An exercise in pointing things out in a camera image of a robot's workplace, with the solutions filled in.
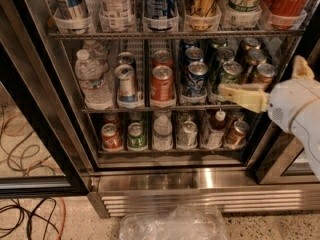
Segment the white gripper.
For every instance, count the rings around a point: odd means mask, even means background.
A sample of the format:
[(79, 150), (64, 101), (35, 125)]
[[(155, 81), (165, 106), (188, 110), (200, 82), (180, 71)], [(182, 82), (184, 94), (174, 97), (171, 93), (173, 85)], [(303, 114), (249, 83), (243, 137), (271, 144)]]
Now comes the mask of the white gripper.
[(267, 110), (269, 118), (284, 132), (293, 133), (297, 123), (310, 130), (320, 120), (320, 83), (314, 77), (306, 59), (297, 55), (292, 79), (276, 84), (270, 97), (262, 84), (219, 84), (218, 91), (225, 100), (252, 112)]

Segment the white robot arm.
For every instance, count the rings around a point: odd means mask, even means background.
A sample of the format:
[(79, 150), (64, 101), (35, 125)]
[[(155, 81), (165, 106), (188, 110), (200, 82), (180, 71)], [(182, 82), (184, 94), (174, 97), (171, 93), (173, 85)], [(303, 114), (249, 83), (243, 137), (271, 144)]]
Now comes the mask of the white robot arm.
[(320, 179), (320, 82), (306, 59), (294, 57), (289, 80), (270, 93), (261, 84), (219, 84), (220, 95), (255, 113), (266, 112), (284, 132), (302, 142), (311, 170)]

